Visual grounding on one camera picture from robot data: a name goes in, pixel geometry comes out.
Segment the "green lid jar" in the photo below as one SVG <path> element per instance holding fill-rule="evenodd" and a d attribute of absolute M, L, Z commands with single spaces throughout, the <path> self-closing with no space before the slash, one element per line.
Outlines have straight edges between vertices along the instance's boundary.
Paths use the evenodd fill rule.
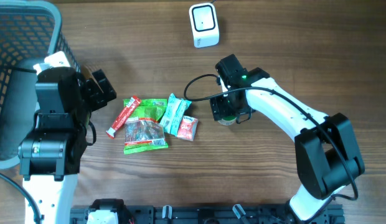
<path fill-rule="evenodd" d="M 236 119 L 237 118 L 235 116 L 227 116 L 227 117 L 221 118 L 220 120 L 218 120 L 218 122 L 221 125 L 230 126 L 236 122 Z"/>

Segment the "red candy bar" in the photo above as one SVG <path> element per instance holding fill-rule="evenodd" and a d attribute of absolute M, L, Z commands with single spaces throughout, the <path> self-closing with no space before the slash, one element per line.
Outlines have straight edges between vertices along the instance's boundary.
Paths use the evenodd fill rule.
<path fill-rule="evenodd" d="M 113 124 L 106 131 L 107 135 L 111 138 L 115 138 L 116 132 L 125 124 L 126 120 L 131 116 L 135 109 L 141 104 L 141 100 L 133 95 L 126 106 L 121 110 L 120 114 L 114 120 Z"/>

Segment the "green snack bag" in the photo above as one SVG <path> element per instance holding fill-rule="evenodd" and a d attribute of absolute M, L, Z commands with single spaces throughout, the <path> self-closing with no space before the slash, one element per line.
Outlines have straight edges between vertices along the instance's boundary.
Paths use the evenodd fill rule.
<path fill-rule="evenodd" d="M 127 121 L 147 120 L 158 123 L 167 108 L 167 99 L 141 100 Z"/>

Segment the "red Kleenex tissue pack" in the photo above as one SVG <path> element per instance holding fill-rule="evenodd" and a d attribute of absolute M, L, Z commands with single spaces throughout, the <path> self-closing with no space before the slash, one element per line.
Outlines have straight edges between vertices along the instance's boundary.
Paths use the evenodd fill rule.
<path fill-rule="evenodd" d="M 177 138 L 193 141 L 199 120 L 190 116 L 183 116 L 177 132 Z"/>

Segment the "clear gummy candy bag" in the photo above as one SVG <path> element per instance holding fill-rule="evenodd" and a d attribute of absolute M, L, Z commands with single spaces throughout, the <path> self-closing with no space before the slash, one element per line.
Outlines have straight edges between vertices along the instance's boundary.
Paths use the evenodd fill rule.
<path fill-rule="evenodd" d="M 151 119 L 130 118 L 125 123 L 125 155 L 168 148 L 163 127 Z"/>

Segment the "mint green wipes pack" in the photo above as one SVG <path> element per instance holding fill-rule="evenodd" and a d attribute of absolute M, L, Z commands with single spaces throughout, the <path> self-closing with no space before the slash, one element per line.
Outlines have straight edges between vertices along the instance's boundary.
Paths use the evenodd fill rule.
<path fill-rule="evenodd" d="M 160 121 L 165 133 L 177 136 L 180 123 L 185 111 L 190 107 L 191 101 L 177 98 L 173 93 L 170 94 L 167 108 Z"/>

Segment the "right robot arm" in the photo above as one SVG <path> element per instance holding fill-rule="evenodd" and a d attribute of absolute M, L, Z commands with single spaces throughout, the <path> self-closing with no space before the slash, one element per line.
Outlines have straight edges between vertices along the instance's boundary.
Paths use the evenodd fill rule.
<path fill-rule="evenodd" d="M 281 128 L 294 142 L 301 186 L 288 201 L 298 223 L 313 221 L 365 171 L 354 128 L 341 113 L 329 116 L 314 110 L 284 91 L 261 68 L 248 71 L 234 54 L 215 65 L 222 95 L 210 100 L 214 120 L 240 124 L 259 112 Z"/>

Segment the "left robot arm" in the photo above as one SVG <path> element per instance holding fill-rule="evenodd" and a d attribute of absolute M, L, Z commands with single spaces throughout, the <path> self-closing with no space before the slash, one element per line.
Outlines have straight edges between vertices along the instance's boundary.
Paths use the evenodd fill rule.
<path fill-rule="evenodd" d="M 35 84 L 38 109 L 18 148 L 26 223 L 68 223 L 83 153 L 95 141 L 92 113 L 116 98 L 99 69 L 84 74 L 71 67 L 48 68 Z"/>

